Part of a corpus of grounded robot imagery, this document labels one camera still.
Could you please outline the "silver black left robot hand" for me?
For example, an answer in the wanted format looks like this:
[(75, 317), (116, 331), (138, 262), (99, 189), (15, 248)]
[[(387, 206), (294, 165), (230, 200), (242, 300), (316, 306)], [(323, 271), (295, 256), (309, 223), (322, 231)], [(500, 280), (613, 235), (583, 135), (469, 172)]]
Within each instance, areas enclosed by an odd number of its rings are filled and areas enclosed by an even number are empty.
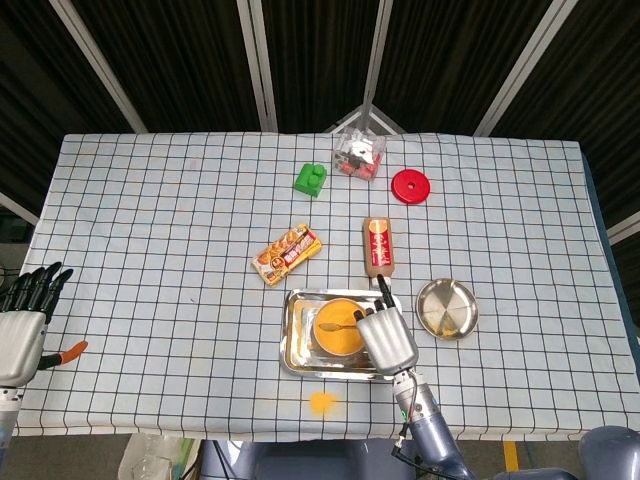
[(75, 360), (83, 340), (66, 351), (45, 355), (44, 340), (65, 283), (73, 274), (55, 262), (20, 275), (1, 297), (1, 387), (25, 386), (38, 371)]

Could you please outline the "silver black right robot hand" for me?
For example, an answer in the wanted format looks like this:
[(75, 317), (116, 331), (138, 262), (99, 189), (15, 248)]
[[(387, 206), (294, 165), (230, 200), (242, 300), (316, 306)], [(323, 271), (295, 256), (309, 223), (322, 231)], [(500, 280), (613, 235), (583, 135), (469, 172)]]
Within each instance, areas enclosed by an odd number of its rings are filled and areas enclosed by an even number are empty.
[(416, 366), (419, 350), (385, 277), (378, 274), (376, 280), (381, 297), (373, 309), (355, 310), (353, 317), (376, 371), (394, 376)]

